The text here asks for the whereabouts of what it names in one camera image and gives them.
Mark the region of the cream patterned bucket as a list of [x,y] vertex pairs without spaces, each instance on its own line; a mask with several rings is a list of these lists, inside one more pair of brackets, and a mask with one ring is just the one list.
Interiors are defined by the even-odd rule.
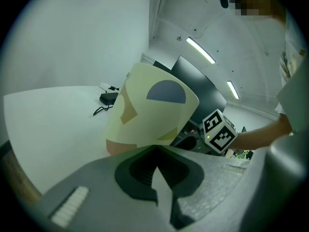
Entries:
[[120,89],[104,130],[110,155],[148,145],[170,145],[199,105],[196,94],[172,74],[136,63]]

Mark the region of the large curved black monitor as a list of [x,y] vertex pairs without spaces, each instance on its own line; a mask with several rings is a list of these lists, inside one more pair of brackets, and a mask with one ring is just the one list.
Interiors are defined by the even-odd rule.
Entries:
[[199,105],[190,118],[195,124],[201,124],[216,109],[224,111],[226,99],[212,81],[184,57],[179,56],[170,74],[186,84],[198,97]]

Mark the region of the black power adapter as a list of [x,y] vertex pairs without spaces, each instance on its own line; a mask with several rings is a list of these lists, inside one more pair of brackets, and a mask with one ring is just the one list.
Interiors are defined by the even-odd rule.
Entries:
[[114,105],[116,99],[117,99],[118,93],[104,93],[101,94],[99,100],[105,104],[105,105]]

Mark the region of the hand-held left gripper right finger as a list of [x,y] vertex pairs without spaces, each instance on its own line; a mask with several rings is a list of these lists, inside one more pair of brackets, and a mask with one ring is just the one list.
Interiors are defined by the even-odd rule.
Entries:
[[233,200],[247,160],[157,149],[157,232],[240,232],[246,202]]

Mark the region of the person's right forearm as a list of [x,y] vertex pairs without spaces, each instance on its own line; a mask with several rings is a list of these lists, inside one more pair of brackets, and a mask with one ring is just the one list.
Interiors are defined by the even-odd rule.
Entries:
[[278,138],[292,132],[292,127],[286,115],[280,114],[278,119],[260,129],[239,133],[230,144],[231,150],[257,150],[270,146]]

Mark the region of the long ceiling light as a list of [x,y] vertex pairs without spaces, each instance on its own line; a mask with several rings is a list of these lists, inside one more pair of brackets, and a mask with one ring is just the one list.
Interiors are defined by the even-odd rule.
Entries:
[[229,86],[229,88],[231,89],[231,92],[233,93],[234,97],[238,100],[239,99],[239,95],[237,94],[233,84],[231,81],[227,81],[227,84]]
[[216,63],[214,58],[201,45],[199,45],[193,38],[188,37],[186,39],[186,42],[189,43],[193,48],[195,48],[211,64],[215,64]]

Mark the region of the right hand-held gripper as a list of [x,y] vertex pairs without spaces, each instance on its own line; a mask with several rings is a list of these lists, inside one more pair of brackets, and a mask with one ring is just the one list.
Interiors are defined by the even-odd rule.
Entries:
[[[201,138],[202,143],[212,154],[224,154],[229,149],[232,142],[237,138],[237,132],[234,124],[219,110],[199,111],[200,120],[198,129],[199,133],[194,131],[190,133],[180,132],[177,138],[186,137]],[[179,143],[174,148],[199,153],[196,143]]]

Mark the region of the black desktop computer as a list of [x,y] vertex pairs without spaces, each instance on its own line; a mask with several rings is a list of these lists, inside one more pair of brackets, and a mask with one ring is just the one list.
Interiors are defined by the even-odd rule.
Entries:
[[157,68],[159,68],[159,69],[161,69],[161,70],[164,70],[164,71],[170,73],[170,69],[167,68],[165,65],[161,64],[161,63],[158,62],[158,61],[155,61],[155,62],[153,63],[153,66],[155,66],[155,67],[157,67]]

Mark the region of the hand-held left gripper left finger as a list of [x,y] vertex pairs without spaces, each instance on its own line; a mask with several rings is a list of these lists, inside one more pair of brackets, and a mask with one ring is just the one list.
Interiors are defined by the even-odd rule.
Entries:
[[[144,151],[131,150],[90,162],[49,189],[30,217],[44,232],[175,232],[153,201],[131,198],[115,180],[120,162]],[[79,207],[68,216],[63,228],[52,221],[61,206],[68,204],[81,187],[88,193]]]

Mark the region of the person's white printed shirt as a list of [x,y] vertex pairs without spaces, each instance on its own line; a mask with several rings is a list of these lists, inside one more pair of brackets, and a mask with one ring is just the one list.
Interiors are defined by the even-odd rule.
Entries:
[[284,87],[308,56],[309,45],[294,17],[286,9],[284,50],[279,60],[281,83]]

